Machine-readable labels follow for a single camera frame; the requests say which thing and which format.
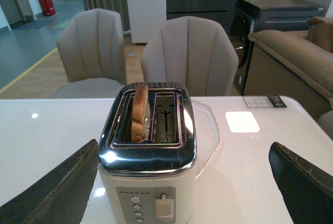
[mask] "sofa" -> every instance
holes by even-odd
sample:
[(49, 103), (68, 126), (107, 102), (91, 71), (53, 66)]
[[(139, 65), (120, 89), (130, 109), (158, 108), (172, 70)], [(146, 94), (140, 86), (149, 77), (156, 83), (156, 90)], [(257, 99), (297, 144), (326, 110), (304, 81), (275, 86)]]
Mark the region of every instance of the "sofa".
[(308, 31), (250, 33), (253, 51), (244, 95), (283, 95), (317, 120), (333, 104), (333, 18), (314, 17)]

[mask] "toaster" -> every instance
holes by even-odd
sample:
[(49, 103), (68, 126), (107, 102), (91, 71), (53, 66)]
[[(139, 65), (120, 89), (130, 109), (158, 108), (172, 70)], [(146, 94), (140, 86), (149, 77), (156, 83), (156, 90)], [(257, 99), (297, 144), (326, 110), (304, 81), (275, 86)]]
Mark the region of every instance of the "toaster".
[(138, 83), (119, 92), (99, 142), (99, 174), (117, 223), (187, 223), (194, 207), (197, 144), (190, 97), (173, 82), (148, 87), (142, 142), (131, 139)]

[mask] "refrigerator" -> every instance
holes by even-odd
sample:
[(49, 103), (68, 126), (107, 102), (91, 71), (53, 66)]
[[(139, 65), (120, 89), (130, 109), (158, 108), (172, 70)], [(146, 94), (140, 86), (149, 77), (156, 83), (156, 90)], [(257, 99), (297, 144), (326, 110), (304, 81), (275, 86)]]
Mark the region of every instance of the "refrigerator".
[(153, 29), (167, 20), (167, 0), (127, 0), (133, 43), (147, 43)]

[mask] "wooden floor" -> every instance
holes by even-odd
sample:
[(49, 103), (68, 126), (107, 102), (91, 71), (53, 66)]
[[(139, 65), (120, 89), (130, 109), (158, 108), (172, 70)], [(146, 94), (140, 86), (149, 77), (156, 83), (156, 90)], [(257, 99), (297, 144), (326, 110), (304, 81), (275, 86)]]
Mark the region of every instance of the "wooden floor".
[[(132, 44), (130, 35), (125, 36), (128, 83), (143, 81), (140, 59), (144, 48), (144, 44)], [(59, 52), (55, 49), (43, 61), (0, 93), (0, 99), (50, 98), (66, 84), (65, 70)]]

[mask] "yellow floor line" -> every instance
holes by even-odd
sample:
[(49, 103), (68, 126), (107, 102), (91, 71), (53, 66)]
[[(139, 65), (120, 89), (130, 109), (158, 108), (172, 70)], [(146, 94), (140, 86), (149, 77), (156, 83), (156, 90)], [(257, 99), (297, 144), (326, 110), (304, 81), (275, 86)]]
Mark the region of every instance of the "yellow floor line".
[(37, 65), (39, 65), (40, 63), (42, 63), (47, 57), (49, 57), (50, 55), (52, 55), (55, 51), (57, 50), (57, 48), (53, 49), (51, 52), (49, 52), (47, 55), (45, 55), (41, 60), (39, 60), (38, 62), (36, 62), (33, 66), (31, 66), (29, 69), (27, 69), (25, 72), (23, 72), (21, 75), (19, 75), (16, 79), (14, 79), (13, 81), (11, 81), (8, 85), (6, 85), (4, 88), (2, 88), (0, 90), (0, 94), (3, 93), (5, 90), (7, 90), (10, 86), (12, 86), (15, 82), (17, 82), (19, 79), (21, 79), (23, 76), (25, 76), (26, 74), (28, 74), (32, 69), (34, 69)]

